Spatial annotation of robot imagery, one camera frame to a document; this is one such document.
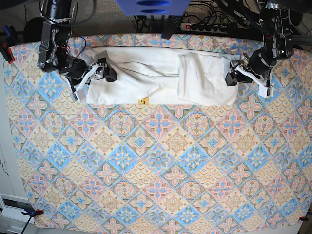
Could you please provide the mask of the black round stool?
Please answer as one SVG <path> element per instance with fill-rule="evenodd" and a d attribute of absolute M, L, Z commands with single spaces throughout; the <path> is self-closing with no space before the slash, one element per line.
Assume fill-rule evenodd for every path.
<path fill-rule="evenodd" d="M 42 27 L 45 19 L 36 17 L 31 19 L 25 26 L 23 31 L 23 39 L 25 43 L 39 42 L 41 40 Z"/>

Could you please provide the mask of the white cabinet left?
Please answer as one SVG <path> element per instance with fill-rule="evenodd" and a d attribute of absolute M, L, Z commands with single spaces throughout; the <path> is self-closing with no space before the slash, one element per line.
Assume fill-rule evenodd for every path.
<path fill-rule="evenodd" d="M 8 118 L 7 100 L 3 71 L 3 57 L 0 58 L 0 193 L 10 200 L 28 203 L 17 165 L 15 148 Z"/>

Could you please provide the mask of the blue clamp bottom left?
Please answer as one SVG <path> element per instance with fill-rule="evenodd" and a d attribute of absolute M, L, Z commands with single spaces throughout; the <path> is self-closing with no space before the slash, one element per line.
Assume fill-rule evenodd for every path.
<path fill-rule="evenodd" d="M 21 213 L 26 216 L 35 217 L 38 215 L 42 215 L 44 212 L 43 210 L 24 209 Z"/>

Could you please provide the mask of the orange clamp bottom right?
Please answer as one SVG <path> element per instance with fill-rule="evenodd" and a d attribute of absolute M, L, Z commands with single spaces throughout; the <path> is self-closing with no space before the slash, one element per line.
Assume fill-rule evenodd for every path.
<path fill-rule="evenodd" d="M 299 219 L 300 221 L 309 221 L 309 219 L 307 217 L 300 217 Z"/>

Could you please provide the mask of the black power strip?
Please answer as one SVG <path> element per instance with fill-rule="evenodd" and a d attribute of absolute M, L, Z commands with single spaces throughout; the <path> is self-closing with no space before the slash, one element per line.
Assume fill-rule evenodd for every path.
<path fill-rule="evenodd" d="M 185 32 L 204 32 L 204 33 L 225 33 L 224 24 L 205 24 L 205 23 L 182 23 L 181 31 Z"/>

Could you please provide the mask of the white printed T-shirt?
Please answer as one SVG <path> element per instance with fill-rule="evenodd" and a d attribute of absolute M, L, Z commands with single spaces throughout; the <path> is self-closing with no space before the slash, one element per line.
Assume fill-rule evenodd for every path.
<path fill-rule="evenodd" d="M 225 81 L 235 55 L 165 47 L 96 47 L 89 54 L 106 58 L 117 79 L 92 80 L 87 104 L 222 106 L 238 96 Z"/>

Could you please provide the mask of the patterned tablecloth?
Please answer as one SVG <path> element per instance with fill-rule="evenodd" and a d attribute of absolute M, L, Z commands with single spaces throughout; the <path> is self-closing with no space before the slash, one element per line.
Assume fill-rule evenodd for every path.
<path fill-rule="evenodd" d="M 299 223 L 312 203 L 312 56 L 273 72 L 274 95 L 233 107 L 86 105 L 12 47 L 5 94 L 26 196 L 41 228 L 234 234 Z"/>

